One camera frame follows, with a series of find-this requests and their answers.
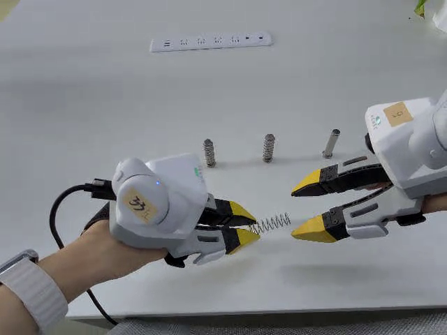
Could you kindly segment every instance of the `power outlet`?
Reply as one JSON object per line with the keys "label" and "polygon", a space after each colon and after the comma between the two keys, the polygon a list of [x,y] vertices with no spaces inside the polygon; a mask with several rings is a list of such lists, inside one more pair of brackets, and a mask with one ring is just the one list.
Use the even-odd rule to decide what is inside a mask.
{"label": "power outlet", "polygon": [[170,36],[152,40],[150,52],[168,52],[227,47],[266,47],[273,44],[266,31],[255,33],[203,33],[199,36]]}

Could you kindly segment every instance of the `spring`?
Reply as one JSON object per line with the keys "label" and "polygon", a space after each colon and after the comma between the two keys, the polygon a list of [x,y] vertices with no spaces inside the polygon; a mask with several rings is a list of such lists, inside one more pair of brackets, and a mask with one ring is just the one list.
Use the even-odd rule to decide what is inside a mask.
{"label": "spring", "polygon": [[273,216],[272,218],[266,218],[264,220],[256,222],[254,225],[250,225],[248,230],[255,234],[263,234],[269,230],[275,230],[277,228],[286,227],[291,224],[291,220],[287,213],[280,214],[279,216]]}
{"label": "spring", "polygon": [[205,150],[205,162],[207,166],[213,168],[216,166],[216,158],[214,156],[214,145],[209,138],[203,142],[203,149]]}
{"label": "spring", "polygon": [[274,135],[267,134],[264,137],[263,161],[270,163],[273,159]]}

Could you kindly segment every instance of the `hand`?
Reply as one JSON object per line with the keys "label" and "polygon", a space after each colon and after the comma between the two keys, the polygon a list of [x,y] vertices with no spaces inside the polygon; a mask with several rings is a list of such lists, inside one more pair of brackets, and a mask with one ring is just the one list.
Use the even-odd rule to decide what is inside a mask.
{"label": "hand", "polygon": [[102,259],[101,281],[126,276],[147,263],[165,258],[166,249],[140,249],[127,246],[110,235],[108,221],[98,221],[79,237],[85,248],[95,250]]}
{"label": "hand", "polygon": [[424,214],[434,213],[436,211],[447,210],[447,193],[438,195],[427,195],[422,205]]}

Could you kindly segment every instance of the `metal cylinder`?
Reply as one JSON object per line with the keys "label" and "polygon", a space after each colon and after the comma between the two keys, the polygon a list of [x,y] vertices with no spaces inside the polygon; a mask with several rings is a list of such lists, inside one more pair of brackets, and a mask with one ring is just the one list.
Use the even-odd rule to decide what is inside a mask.
{"label": "metal cylinder", "polygon": [[274,135],[267,134],[264,137],[263,161],[270,163],[273,159]]}
{"label": "metal cylinder", "polygon": [[332,130],[328,143],[326,144],[326,149],[324,149],[322,153],[324,158],[332,158],[332,152],[334,151],[335,143],[337,142],[339,135],[340,131],[338,129]]}
{"label": "metal cylinder", "polygon": [[203,149],[205,150],[205,162],[207,166],[214,168],[216,166],[216,157],[214,156],[214,145],[209,138],[203,142]]}

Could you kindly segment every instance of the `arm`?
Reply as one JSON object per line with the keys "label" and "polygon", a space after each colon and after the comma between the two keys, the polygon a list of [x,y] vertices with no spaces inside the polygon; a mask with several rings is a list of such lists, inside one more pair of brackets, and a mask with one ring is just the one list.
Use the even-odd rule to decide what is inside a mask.
{"label": "arm", "polygon": [[[70,303],[91,286],[136,271],[166,256],[165,250],[131,248],[110,236],[108,221],[99,221],[66,248],[41,260]],[[37,324],[23,303],[0,285],[0,334],[36,334]]]}

